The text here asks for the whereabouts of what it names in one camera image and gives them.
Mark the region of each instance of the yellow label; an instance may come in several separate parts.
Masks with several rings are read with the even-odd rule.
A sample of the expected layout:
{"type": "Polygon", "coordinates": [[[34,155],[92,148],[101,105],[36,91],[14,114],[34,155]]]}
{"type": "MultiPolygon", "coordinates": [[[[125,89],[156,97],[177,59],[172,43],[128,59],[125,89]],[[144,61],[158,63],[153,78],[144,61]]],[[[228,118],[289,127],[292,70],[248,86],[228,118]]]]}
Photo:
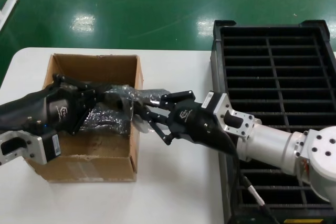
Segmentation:
{"type": "Polygon", "coordinates": [[[323,222],[323,219],[287,219],[284,223],[295,223],[295,224],[320,224],[323,222]]]}

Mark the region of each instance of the logo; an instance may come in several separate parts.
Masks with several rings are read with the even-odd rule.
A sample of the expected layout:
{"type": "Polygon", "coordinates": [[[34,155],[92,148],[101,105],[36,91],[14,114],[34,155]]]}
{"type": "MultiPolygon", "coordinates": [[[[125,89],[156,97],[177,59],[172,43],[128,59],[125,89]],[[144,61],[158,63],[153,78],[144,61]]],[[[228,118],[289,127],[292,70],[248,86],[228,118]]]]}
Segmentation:
{"type": "Polygon", "coordinates": [[[58,119],[59,122],[65,118],[68,114],[68,109],[67,107],[62,106],[61,109],[58,108],[58,106],[56,106],[57,112],[58,112],[58,119]]]}
{"type": "Polygon", "coordinates": [[[181,111],[181,113],[180,113],[180,118],[181,119],[185,119],[184,120],[184,122],[186,123],[187,122],[187,120],[188,120],[188,117],[189,117],[189,115],[190,115],[190,113],[192,112],[193,110],[184,110],[184,111],[181,111]]]}

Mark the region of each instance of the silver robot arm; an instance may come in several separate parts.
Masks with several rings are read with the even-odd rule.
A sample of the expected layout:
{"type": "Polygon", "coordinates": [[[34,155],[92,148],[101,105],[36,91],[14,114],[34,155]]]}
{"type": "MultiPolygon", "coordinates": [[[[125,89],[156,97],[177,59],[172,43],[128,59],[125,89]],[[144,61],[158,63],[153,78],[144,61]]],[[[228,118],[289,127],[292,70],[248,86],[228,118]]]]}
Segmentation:
{"type": "Polygon", "coordinates": [[[214,115],[222,131],[238,136],[241,160],[254,159],[279,167],[309,184],[336,209],[336,126],[303,133],[273,129],[250,114],[233,110],[227,94],[222,94],[214,115]]]}

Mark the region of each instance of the black plastic wrap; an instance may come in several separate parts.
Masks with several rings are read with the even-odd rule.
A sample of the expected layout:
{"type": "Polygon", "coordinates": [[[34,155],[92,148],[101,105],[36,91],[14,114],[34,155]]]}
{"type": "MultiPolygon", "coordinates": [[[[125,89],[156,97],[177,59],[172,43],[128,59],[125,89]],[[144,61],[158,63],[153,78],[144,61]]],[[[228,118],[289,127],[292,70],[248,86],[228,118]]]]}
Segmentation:
{"type": "MultiPolygon", "coordinates": [[[[137,90],[128,85],[109,85],[106,87],[105,94],[104,102],[98,103],[90,112],[80,131],[103,131],[129,135],[133,119],[133,103],[158,104],[161,96],[169,92],[164,89],[137,90]]],[[[144,125],[149,127],[148,124],[139,120],[135,120],[134,123],[141,123],[141,129],[144,125]]]]}

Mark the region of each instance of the white table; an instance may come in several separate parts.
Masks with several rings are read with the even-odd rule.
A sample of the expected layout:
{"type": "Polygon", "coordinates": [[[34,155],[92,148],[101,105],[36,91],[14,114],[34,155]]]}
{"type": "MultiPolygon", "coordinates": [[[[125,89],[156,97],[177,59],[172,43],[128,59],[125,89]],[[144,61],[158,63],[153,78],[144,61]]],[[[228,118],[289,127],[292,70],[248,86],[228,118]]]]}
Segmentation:
{"type": "MultiPolygon", "coordinates": [[[[139,55],[144,88],[212,89],[209,51],[26,48],[15,54],[0,104],[42,88],[53,53],[139,55]]],[[[49,184],[20,157],[0,166],[0,223],[223,223],[218,154],[185,140],[142,134],[136,183],[49,184]]]]}

